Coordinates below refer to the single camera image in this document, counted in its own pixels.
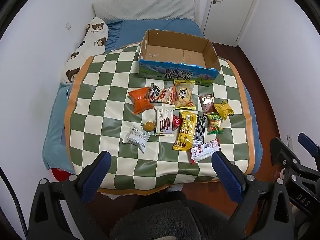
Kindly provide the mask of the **round yellow jelly cup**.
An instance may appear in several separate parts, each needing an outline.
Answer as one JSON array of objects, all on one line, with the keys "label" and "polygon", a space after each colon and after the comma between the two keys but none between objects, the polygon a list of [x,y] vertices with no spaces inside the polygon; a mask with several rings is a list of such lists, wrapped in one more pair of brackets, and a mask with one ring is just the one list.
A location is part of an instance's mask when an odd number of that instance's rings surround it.
[{"label": "round yellow jelly cup", "polygon": [[151,133],[155,130],[156,123],[154,121],[148,121],[142,124],[142,128],[144,129],[144,131]]}]

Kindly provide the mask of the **black snack bag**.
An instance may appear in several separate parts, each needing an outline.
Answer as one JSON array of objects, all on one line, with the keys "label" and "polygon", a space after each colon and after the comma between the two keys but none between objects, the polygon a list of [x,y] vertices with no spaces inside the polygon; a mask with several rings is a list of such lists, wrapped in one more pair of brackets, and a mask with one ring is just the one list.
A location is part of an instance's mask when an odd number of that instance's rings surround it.
[{"label": "black snack bag", "polygon": [[205,127],[206,117],[197,115],[195,135],[193,138],[193,147],[200,146],[204,143]]}]

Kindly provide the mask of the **green snack packet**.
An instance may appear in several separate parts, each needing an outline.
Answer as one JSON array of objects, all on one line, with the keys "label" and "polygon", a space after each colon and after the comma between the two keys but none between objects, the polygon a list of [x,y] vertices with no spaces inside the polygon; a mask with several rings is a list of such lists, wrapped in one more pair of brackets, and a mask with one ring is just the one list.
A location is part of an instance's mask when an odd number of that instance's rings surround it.
[{"label": "green snack packet", "polygon": [[211,113],[207,115],[208,128],[207,134],[221,134],[223,133],[222,117],[217,113]]}]

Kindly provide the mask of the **white silver snack packet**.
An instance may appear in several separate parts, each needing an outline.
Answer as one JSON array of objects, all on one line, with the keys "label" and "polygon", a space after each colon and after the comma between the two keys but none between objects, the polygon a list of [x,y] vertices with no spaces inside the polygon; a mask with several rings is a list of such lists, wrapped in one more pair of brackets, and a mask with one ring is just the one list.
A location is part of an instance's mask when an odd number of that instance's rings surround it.
[{"label": "white silver snack packet", "polygon": [[143,153],[145,153],[146,150],[146,144],[150,138],[150,133],[142,129],[142,127],[138,127],[135,125],[132,125],[130,127],[129,132],[125,136],[125,138],[122,140],[122,143],[124,144],[133,144],[137,146]]}]

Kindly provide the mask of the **yellow cookie bag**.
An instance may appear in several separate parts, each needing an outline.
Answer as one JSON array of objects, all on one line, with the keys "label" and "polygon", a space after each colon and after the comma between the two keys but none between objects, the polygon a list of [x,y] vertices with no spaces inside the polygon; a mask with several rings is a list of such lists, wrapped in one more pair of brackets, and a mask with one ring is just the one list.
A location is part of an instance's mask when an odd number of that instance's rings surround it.
[{"label": "yellow cookie bag", "polygon": [[196,105],[192,97],[195,81],[175,80],[174,85],[176,87],[175,109],[195,110]]}]

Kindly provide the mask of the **long yellow snack bag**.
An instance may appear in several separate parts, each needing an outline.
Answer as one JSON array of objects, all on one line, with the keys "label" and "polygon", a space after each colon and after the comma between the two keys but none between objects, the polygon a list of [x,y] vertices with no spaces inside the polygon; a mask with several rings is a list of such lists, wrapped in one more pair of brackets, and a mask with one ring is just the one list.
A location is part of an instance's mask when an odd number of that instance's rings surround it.
[{"label": "long yellow snack bag", "polygon": [[180,111],[180,116],[182,118],[182,124],[172,149],[176,151],[187,151],[193,146],[197,115],[189,111]]}]

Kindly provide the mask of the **panda snack bag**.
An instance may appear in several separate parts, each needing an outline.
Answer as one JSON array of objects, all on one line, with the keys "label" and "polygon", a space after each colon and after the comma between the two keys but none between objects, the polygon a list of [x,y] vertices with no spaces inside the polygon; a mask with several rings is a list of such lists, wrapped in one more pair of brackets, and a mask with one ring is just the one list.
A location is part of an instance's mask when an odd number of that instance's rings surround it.
[{"label": "panda snack bag", "polygon": [[161,89],[156,84],[151,83],[147,98],[150,102],[174,105],[176,100],[176,86]]}]

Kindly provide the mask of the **small yellow snack packet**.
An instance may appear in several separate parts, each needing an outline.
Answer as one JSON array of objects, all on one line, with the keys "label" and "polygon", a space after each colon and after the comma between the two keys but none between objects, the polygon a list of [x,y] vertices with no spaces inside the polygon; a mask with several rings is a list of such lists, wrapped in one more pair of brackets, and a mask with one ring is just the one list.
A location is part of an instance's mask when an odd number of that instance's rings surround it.
[{"label": "small yellow snack packet", "polygon": [[227,120],[227,118],[231,115],[234,115],[234,111],[232,110],[231,106],[223,100],[221,103],[215,103],[214,108],[217,113],[223,118],[223,120]]}]

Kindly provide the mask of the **orange snack bag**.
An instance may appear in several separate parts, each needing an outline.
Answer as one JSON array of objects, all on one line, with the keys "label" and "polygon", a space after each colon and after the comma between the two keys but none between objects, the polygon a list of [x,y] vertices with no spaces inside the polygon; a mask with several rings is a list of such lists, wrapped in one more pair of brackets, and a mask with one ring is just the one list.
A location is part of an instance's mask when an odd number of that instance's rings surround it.
[{"label": "orange snack bag", "polygon": [[140,114],[146,110],[153,109],[153,104],[148,100],[147,94],[149,92],[148,87],[132,90],[128,92],[129,97],[133,102],[134,115]]}]

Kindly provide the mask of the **small red snack packet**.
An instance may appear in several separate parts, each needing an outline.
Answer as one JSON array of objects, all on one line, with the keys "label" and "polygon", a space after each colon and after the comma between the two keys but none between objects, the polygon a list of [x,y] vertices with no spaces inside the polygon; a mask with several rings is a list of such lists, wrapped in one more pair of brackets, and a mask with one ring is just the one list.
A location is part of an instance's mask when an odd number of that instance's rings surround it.
[{"label": "small red snack packet", "polygon": [[178,129],[182,125],[182,119],[179,116],[172,117],[172,131]]}]

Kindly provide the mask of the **brown snack packet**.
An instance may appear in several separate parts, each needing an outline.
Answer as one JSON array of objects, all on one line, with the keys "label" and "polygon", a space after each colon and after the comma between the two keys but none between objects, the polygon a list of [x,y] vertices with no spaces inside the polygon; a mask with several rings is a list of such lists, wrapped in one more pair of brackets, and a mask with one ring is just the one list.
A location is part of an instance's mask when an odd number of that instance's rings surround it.
[{"label": "brown snack packet", "polygon": [[211,114],[215,112],[213,95],[204,94],[199,95],[200,104],[204,115]]}]

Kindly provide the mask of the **white chocolate biscuit pack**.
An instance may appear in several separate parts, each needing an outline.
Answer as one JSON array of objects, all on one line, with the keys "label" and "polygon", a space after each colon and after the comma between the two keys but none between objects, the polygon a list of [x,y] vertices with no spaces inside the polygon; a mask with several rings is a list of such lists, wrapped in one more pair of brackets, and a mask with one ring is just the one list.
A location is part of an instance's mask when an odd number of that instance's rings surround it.
[{"label": "white chocolate biscuit pack", "polygon": [[173,136],[172,117],[174,109],[169,107],[156,106],[156,131],[155,135]]}]

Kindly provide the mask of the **red white snack pack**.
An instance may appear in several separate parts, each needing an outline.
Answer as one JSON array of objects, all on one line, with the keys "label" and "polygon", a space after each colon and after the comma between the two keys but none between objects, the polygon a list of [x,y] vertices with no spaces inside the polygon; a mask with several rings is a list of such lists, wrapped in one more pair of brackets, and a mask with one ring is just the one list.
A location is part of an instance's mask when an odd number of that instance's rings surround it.
[{"label": "red white snack pack", "polygon": [[216,151],[220,150],[219,139],[212,140],[190,149],[190,161],[192,164],[211,157]]}]

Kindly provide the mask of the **green white checkered mat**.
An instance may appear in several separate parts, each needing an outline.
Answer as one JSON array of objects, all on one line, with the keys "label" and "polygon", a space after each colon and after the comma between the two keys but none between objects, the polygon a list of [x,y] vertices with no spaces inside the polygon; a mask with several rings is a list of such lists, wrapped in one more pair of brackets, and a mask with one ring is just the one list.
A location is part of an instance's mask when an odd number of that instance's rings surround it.
[{"label": "green white checkered mat", "polygon": [[172,82],[141,78],[139,44],[89,57],[72,84],[65,112],[67,153],[76,174],[98,154],[111,155],[111,167],[100,191],[148,194],[172,184],[216,179],[210,154],[193,160],[188,144],[178,139],[187,123],[201,124],[203,147],[220,149],[242,172],[254,171],[259,141],[244,84],[235,66],[220,59],[221,70],[209,87],[182,87],[192,110],[156,102],[135,113],[135,97],[151,85],[157,92],[172,90]]}]

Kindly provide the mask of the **red object under bed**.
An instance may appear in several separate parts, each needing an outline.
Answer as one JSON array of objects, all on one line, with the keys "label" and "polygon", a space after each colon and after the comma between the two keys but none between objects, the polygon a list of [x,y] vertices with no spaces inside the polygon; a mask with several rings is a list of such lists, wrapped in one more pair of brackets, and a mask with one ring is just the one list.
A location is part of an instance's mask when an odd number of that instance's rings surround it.
[{"label": "red object under bed", "polygon": [[62,181],[66,181],[68,180],[69,176],[71,175],[71,173],[61,170],[59,168],[51,168],[50,169],[52,172],[53,177],[58,181],[58,182],[62,182]]}]

